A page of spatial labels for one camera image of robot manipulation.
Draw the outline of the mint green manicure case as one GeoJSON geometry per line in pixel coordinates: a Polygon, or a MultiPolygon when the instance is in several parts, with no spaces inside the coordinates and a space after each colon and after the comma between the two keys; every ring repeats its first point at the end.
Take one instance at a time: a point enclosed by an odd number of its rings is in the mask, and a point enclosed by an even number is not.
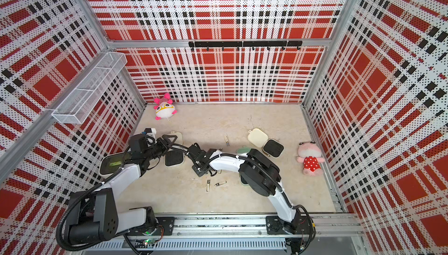
{"type": "Polygon", "coordinates": [[[251,151],[251,147],[241,147],[236,150],[237,154],[247,154],[251,151]]]}

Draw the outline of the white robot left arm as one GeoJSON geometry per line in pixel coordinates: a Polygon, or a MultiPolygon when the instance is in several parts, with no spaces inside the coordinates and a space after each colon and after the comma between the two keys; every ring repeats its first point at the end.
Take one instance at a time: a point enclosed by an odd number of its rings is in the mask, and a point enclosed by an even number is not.
{"type": "Polygon", "coordinates": [[[167,135],[155,139],[148,133],[138,134],[130,138],[124,152],[106,157],[104,161],[117,162],[118,169],[92,188],[71,195],[57,224],[58,245],[74,252],[126,236],[131,231],[162,230],[152,207],[120,213],[117,200],[129,185],[150,170],[150,162],[162,158],[173,143],[167,135]]]}

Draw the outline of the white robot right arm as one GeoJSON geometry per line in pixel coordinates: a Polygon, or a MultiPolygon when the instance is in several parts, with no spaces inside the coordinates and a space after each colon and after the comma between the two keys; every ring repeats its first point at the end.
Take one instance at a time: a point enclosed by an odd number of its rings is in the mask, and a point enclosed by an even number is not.
{"type": "Polygon", "coordinates": [[[204,151],[198,144],[191,145],[186,156],[193,162],[192,169],[201,177],[209,171],[236,172],[257,194],[267,197],[275,208],[286,234],[316,235],[314,223],[302,205],[294,206],[281,182],[280,169],[259,150],[251,149],[243,154],[224,153],[210,149],[204,151]]]}

